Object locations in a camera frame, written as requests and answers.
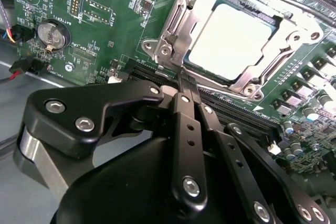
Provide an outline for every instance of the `screw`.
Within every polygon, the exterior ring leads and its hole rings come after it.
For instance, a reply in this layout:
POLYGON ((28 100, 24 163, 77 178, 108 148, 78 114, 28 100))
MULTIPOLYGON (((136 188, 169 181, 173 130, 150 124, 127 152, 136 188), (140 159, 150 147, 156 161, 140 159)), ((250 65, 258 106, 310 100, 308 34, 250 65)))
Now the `screw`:
POLYGON ((270 215, 266 208, 260 204, 259 202, 254 202, 254 211, 256 214, 264 221, 264 222, 269 222, 270 221, 270 215))
POLYGON ((67 62, 66 64, 65 64, 65 70, 66 71, 68 71, 68 72, 72 72, 72 71, 74 71, 74 69, 75 69, 75 66, 74 66, 74 64, 72 64, 71 62, 67 62))
POLYGON ((311 209, 313 209, 313 212, 315 214, 315 216, 320 220, 320 221, 324 221, 324 216, 321 214, 321 212, 315 208, 315 207, 312 207, 311 209))
POLYGON ((88 118, 78 118, 75 122, 75 125, 77 129, 84 132, 90 132, 95 128, 93 121, 88 118))
POLYGON ((234 126, 233 129, 234 129, 234 131, 235 131, 237 134, 239 134, 239 135, 242 134, 242 131, 241 131, 240 128, 238 128, 237 126, 234 126))
POLYGON ((59 101, 49 101, 46 103, 46 109, 51 113, 59 114, 65 110, 65 106, 59 101))
POLYGON ((154 94, 158 94, 159 91, 156 88, 150 88, 151 92, 154 94))
POLYGON ((312 148, 313 151, 317 152, 320 149, 320 144, 317 144, 317 143, 312 144, 311 148, 312 148))
POLYGON ((185 101, 185 102, 189 102, 188 97, 185 97, 185 96, 183 95, 181 98, 182 98, 183 101, 185 101))
POLYGON ((200 194, 200 187, 196 181, 191 178, 185 178, 183 180, 183 188, 191 197, 197 197, 200 194))
POLYGON ((304 217, 307 221, 311 221, 311 215, 310 213, 307 211, 306 208, 304 208, 303 206, 299 205, 298 206, 299 212, 302 215, 302 217, 304 217))
POLYGON ((170 53, 170 49, 168 47, 162 47, 161 53, 163 55, 168 55, 170 53))
POLYGON ((244 88, 244 94, 250 95, 256 91, 256 87, 254 85, 248 85, 246 88, 244 88))
POLYGON ((212 109, 208 106, 204 106, 204 109, 206 110, 206 112, 208 112, 209 114, 212 113, 212 109))

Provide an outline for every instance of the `electrolytic capacitor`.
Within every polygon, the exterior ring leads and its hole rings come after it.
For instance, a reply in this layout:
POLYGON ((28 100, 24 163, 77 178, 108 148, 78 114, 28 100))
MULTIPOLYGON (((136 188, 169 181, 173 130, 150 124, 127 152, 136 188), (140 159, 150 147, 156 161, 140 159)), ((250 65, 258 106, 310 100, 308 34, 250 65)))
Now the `electrolytic capacitor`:
POLYGON ((318 100, 326 111, 330 113, 336 112, 336 103, 330 98, 330 96, 328 96, 327 94, 324 94, 324 95, 321 95, 318 98, 318 100))
POLYGON ((319 168, 321 170, 327 170, 328 169, 325 161, 322 160, 322 161, 319 162, 319 168))
POLYGON ((291 121, 285 121, 283 123, 283 129, 287 134, 292 134, 294 132, 293 125, 291 121))
POLYGON ((313 172, 315 172, 315 173, 320 173, 321 172, 321 169, 320 169, 319 165, 313 165, 313 172))
POLYGON ((300 143, 293 143, 290 145, 290 148, 295 156, 300 155, 303 152, 300 143))
POLYGON ((291 148, 284 149, 284 155, 287 160, 293 160, 295 158, 295 155, 293 154, 291 148))
POLYGON ((303 109, 302 112, 310 122, 313 122, 319 118, 318 113, 316 113, 316 111, 311 107, 303 109))

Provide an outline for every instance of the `screw hole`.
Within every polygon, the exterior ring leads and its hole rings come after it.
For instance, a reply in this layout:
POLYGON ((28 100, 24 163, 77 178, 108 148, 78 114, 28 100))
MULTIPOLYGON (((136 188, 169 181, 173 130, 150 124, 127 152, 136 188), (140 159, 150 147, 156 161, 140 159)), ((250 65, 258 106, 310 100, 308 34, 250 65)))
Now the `screw hole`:
POLYGON ((311 36, 310 36, 310 39, 311 40, 317 40, 318 38, 320 38, 320 33, 312 33, 311 36))
POLYGON ((148 50, 151 50, 151 49, 152 49, 152 46, 151 46, 151 44, 146 43, 146 44, 145 44, 145 48, 148 49, 148 50))
POLYGON ((229 147, 230 147, 231 149, 233 149, 233 150, 236 149, 235 146, 234 146, 233 144, 230 144, 230 143, 229 143, 229 147))
POLYGON ((256 100, 260 100, 260 99, 261 99, 261 94, 256 94, 256 95, 254 96, 254 99, 256 99, 256 100))
POLYGON ((192 141, 192 140, 188 140, 187 143, 188 143, 188 145, 190 145, 190 146, 195 146, 195 142, 192 141))
POLYGON ((238 165, 240 168, 243 168, 243 167, 244 167, 244 165, 242 164, 242 162, 240 162, 239 160, 236 160, 236 163, 237 163, 237 165, 238 165))
POLYGON ((191 130, 191 131, 194 130, 194 127, 193 127, 192 125, 190 125, 190 124, 188 124, 187 127, 188 127, 188 129, 191 130))

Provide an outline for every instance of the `black mechanical arm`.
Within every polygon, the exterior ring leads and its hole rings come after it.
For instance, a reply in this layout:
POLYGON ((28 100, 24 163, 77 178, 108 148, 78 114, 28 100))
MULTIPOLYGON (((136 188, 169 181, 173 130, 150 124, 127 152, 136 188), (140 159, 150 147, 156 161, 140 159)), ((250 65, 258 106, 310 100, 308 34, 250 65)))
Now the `black mechanical arm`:
POLYGON ((222 126, 195 81, 41 90, 26 105, 14 160, 60 200, 52 223, 330 223, 237 124, 222 126), (152 138, 94 168, 108 132, 152 138))

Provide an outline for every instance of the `cpu socket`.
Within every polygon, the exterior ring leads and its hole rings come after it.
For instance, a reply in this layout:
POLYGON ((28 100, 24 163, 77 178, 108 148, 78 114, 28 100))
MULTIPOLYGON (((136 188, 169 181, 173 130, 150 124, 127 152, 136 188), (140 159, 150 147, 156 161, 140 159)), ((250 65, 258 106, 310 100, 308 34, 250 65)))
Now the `cpu socket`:
POLYGON ((183 69, 199 87, 260 101, 297 49, 322 38, 299 9, 285 16, 258 0, 176 0, 159 39, 141 45, 160 69, 183 69))

